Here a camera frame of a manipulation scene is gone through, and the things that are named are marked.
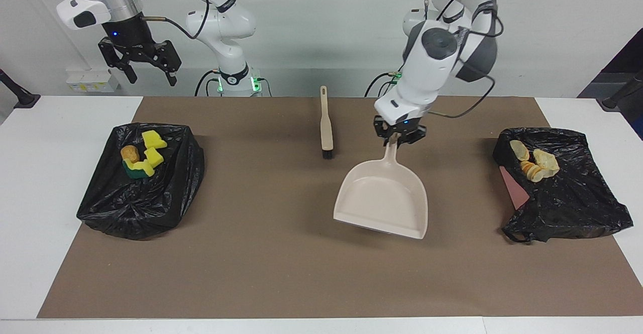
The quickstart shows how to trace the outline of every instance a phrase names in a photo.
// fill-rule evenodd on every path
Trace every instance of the white wall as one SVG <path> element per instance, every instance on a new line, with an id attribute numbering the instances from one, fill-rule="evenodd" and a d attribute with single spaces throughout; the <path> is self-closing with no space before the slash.
<path id="1" fill-rule="evenodd" d="M 16 102 L 18 99 L 14 98 L 8 89 L 0 85 L 0 124 L 7 119 Z"/>
<path id="2" fill-rule="evenodd" d="M 100 27 L 60 29 L 53 18 L 61 0 L 0 0 L 0 66 L 28 89 L 65 94 L 66 68 L 83 61 L 105 68 L 96 47 Z M 248 61 L 269 78 L 276 95 L 331 93 L 360 95 L 370 78 L 400 65 L 406 37 L 401 20 L 422 0 L 239 0 L 258 19 L 255 36 L 241 44 Z M 198 0 L 144 0 L 147 15 L 183 22 Z M 498 0 L 507 30 L 492 75 L 494 94 L 576 96 L 615 53 L 643 27 L 642 0 Z M 183 66 L 175 88 L 161 71 L 137 65 L 140 80 L 123 82 L 118 94 L 191 94 L 200 74 L 216 65 L 198 41 L 165 23 L 151 23 L 158 41 L 170 39 Z M 488 82 L 450 82 L 444 94 L 482 94 Z"/>

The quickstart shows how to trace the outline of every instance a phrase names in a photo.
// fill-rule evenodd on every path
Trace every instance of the black stand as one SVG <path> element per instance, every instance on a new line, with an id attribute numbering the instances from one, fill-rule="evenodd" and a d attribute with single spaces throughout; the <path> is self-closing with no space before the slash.
<path id="1" fill-rule="evenodd" d="M 620 112 L 618 109 L 618 101 L 626 96 L 636 93 L 639 89 L 643 88 L 643 70 L 639 71 L 632 80 L 623 85 L 618 92 L 614 93 L 610 98 L 599 100 L 599 104 L 606 112 Z"/>
<path id="2" fill-rule="evenodd" d="M 9 78 L 2 69 L 0 69 L 0 82 L 5 83 L 7 88 L 18 98 L 18 103 L 14 105 L 14 108 L 31 108 L 40 99 L 39 94 L 31 94 L 27 89 L 24 89 L 18 85 L 18 83 L 14 82 L 13 79 Z"/>

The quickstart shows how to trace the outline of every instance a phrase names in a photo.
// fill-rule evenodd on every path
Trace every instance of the brush handle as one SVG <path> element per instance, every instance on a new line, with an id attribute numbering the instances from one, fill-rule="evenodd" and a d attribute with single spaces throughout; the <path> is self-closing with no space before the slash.
<path id="1" fill-rule="evenodd" d="M 322 85 L 319 88 L 319 96 L 321 97 L 322 101 L 321 116 L 328 116 L 328 88 L 326 88 L 326 85 Z"/>
<path id="2" fill-rule="evenodd" d="M 324 151 L 333 150 L 333 126 L 331 125 L 331 117 L 328 115 L 328 89 L 326 85 L 319 88 L 319 97 L 321 98 L 321 121 L 319 122 L 319 130 L 321 131 L 321 149 Z"/>

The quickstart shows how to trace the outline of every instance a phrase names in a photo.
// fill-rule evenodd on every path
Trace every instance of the hand brush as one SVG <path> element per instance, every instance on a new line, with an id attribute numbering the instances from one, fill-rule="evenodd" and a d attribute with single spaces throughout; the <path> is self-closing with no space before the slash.
<path id="1" fill-rule="evenodd" d="M 326 160 L 333 159 L 333 126 L 331 126 L 331 117 L 328 116 L 328 88 L 322 85 L 319 88 L 321 96 L 321 122 L 319 130 L 321 131 L 321 155 Z"/>

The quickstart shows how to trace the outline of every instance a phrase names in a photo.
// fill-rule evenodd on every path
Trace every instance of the green led light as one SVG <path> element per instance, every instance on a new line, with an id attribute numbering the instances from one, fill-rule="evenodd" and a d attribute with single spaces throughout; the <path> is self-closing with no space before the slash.
<path id="1" fill-rule="evenodd" d="M 257 93 L 258 91 L 261 91 L 261 83 L 259 82 L 259 80 L 257 80 L 257 78 L 254 78 L 254 77 L 250 77 L 250 80 L 252 81 L 253 91 L 255 93 Z"/>

